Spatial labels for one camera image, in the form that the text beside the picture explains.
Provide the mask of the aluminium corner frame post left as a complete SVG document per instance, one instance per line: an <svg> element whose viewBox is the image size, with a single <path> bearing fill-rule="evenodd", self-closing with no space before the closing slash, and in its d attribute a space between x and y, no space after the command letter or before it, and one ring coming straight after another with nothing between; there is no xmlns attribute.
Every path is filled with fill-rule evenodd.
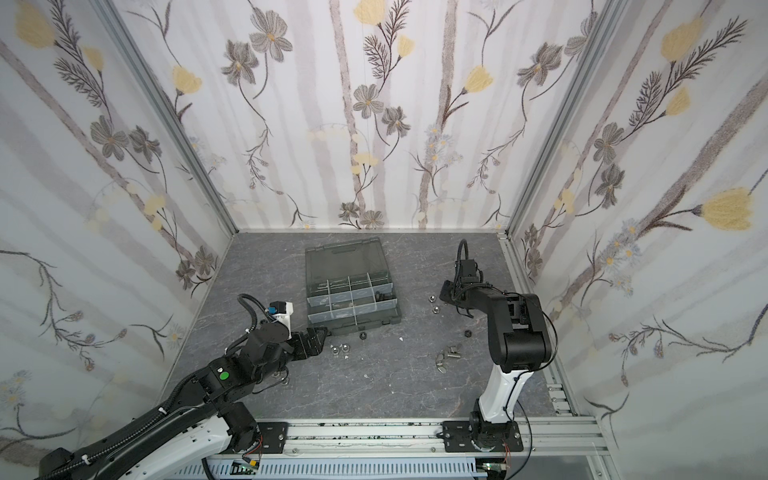
<svg viewBox="0 0 768 480"><path fill-rule="evenodd" d="M191 171L192 177L203 191L224 231L229 236L234 236L239 232L234 220L218 195L202 161L189 142L173 109L171 100L166 96L156 75L137 48L114 3L112 1L91 0L89 4L115 44L119 54L127 63L130 73L156 116L160 119L172 143L179 150L186 167Z"/></svg>

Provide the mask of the silver hex nut pair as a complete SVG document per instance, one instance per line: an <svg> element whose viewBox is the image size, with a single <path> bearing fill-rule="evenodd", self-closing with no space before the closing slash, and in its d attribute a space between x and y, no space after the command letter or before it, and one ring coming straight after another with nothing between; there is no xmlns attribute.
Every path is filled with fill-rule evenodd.
<svg viewBox="0 0 768 480"><path fill-rule="evenodd" d="M346 343L331 346L331 351L334 356L347 356L350 353L350 350L350 345Z"/></svg>

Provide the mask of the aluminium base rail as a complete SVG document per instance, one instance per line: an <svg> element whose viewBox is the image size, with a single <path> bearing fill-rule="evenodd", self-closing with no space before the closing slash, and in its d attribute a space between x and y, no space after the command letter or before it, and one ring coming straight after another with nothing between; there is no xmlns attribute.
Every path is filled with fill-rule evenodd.
<svg viewBox="0 0 768 480"><path fill-rule="evenodd" d="M591 417L519 417L475 436L466 419L268 419L263 443L248 454L262 460L373 457L598 456L608 443Z"/></svg>

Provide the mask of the green compartment organizer box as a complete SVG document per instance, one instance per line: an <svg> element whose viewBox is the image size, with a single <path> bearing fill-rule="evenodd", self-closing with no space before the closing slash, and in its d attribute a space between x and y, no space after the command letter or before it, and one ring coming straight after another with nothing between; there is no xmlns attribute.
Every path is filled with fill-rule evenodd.
<svg viewBox="0 0 768 480"><path fill-rule="evenodd" d="M308 322L332 335L401 322L399 300L378 237L305 251Z"/></svg>

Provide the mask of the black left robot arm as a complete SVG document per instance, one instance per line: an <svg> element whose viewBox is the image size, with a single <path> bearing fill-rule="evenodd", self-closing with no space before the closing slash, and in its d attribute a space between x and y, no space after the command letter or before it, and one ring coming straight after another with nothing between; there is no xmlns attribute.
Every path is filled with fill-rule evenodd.
<svg viewBox="0 0 768 480"><path fill-rule="evenodd" d="M211 421L223 428L225 451L263 449L264 436L243 398L267 391L265 380L275 372L287 375L290 362L319 355L329 331L312 326L292 330L292 309L284 301L263 305L249 294L238 295L237 301L250 324L221 356L185 376L158 405L114 433L75 451L58 448L45 455L39 478L120 479Z"/></svg>

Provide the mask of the aluminium corner frame post right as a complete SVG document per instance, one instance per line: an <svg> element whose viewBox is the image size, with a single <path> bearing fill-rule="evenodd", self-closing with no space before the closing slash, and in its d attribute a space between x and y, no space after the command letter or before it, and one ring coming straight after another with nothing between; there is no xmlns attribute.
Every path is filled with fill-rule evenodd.
<svg viewBox="0 0 768 480"><path fill-rule="evenodd" d="M522 224L525 212L534 200L537 190L543 182L549 164L554 158L555 150L559 146L571 120L574 118L579 104L582 102L590 85L591 78L596 73L602 55L620 24L628 4L629 1L625 0L607 1L603 12L598 16L574 76L568 84L568 88L558 106L547 135L544 137L532 169L526 177L524 189L504 230L506 237Z"/></svg>

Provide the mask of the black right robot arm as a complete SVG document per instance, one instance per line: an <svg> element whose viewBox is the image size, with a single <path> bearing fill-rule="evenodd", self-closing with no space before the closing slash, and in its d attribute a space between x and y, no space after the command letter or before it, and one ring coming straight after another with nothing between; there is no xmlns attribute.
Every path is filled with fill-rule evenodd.
<svg viewBox="0 0 768 480"><path fill-rule="evenodd" d="M485 315L493 369L469 419L443 423L445 449L520 452L514 410L525 383L555 358L557 335L550 331L536 295L505 291L485 280L466 240L459 243L454 267L454 277L444 282L439 298L461 314L477 310Z"/></svg>

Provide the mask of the aluminium corner frame post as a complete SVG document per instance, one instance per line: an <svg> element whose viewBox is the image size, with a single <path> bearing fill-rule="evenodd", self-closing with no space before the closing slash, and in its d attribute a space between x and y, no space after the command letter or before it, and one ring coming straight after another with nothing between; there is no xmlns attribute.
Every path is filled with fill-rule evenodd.
<svg viewBox="0 0 768 480"><path fill-rule="evenodd" d="M628 4L629 1L625 0L607 1L603 12L598 16L574 76L568 84L568 88L558 106L547 135L544 137L532 169L526 177L524 189L504 230L506 237L522 224L525 212L534 200L537 190L543 182L549 164L554 158L555 150L559 146L571 120L574 118L579 104L582 102L590 85L591 78L596 73L602 55L620 24Z"/></svg>
<svg viewBox="0 0 768 480"><path fill-rule="evenodd" d="M172 143L179 150L186 167L191 171L192 177L203 191L224 231L229 236L234 236L239 232L234 220L218 195L202 161L189 142L173 109L171 100L166 96L156 75L137 48L114 3L112 1L91 0L89 4L115 44L119 54L127 63L130 73L156 116L160 119Z"/></svg>

